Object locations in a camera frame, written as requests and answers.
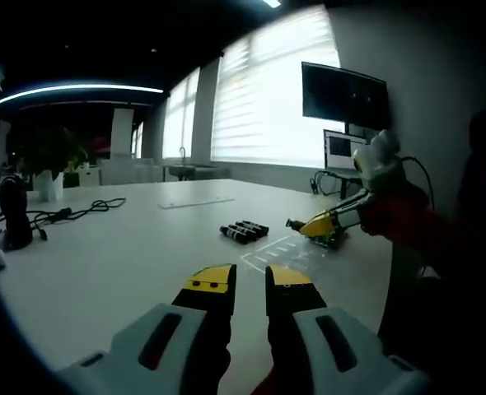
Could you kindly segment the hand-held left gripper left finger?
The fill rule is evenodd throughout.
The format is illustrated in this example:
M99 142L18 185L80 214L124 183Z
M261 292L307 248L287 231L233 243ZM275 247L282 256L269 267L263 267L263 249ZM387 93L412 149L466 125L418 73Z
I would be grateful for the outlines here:
M236 265L206 267L96 352L58 372L74 394L215 394L230 364Z

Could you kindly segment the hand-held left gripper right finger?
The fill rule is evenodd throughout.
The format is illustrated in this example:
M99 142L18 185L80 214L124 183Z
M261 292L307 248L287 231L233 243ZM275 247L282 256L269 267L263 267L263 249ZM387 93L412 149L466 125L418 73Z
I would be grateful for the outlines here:
M276 394L428 394L431 379L344 310L329 307L311 280L265 269L268 339Z

